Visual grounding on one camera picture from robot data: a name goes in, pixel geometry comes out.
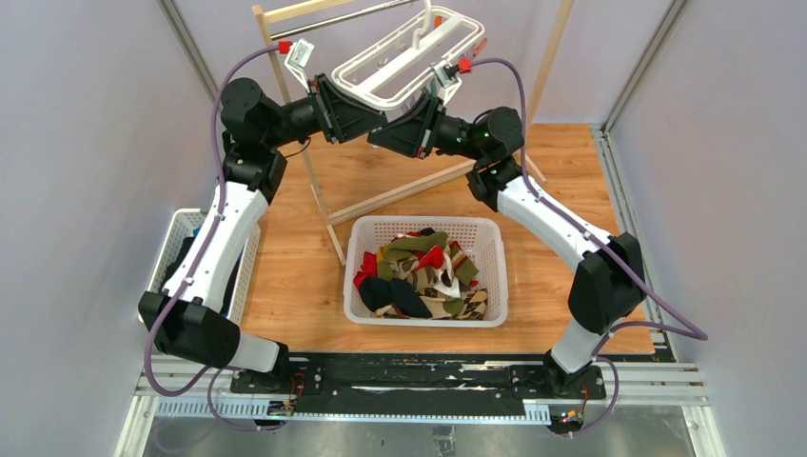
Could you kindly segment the white plastic clip hanger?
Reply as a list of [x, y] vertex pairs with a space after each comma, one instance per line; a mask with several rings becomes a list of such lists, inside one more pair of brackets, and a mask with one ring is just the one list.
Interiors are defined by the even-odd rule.
[[433, 64], [457, 64], [483, 38], [479, 20], [425, 1], [411, 19], [334, 69], [330, 80], [370, 107], [391, 111], [435, 83]]

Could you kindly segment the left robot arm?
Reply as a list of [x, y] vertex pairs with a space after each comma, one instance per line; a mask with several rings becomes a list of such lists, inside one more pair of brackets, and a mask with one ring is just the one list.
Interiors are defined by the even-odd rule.
[[151, 359], [159, 350], [209, 368], [252, 371], [265, 390], [285, 390], [292, 379], [285, 344], [249, 334], [222, 315], [226, 287], [251, 231], [275, 197], [286, 158], [280, 146], [321, 133], [343, 143], [378, 129], [385, 114], [338, 89], [324, 75], [309, 84], [306, 97], [280, 105], [257, 82], [223, 83], [211, 123], [221, 163], [218, 187], [205, 222], [186, 257], [158, 292], [145, 292], [138, 310], [148, 328], [144, 368], [156, 381]]

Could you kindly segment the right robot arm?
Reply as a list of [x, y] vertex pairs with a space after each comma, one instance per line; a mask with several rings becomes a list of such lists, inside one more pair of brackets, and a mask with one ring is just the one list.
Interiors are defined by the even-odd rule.
[[474, 121], [447, 114], [443, 101], [422, 94], [415, 107], [369, 132], [370, 144], [424, 159], [431, 152], [474, 162], [466, 174], [474, 198], [529, 230], [574, 273], [571, 321], [546, 353], [543, 381], [554, 395], [579, 388], [609, 331], [645, 299], [640, 243], [587, 223], [542, 190], [514, 159], [525, 145], [515, 109], [498, 107]]

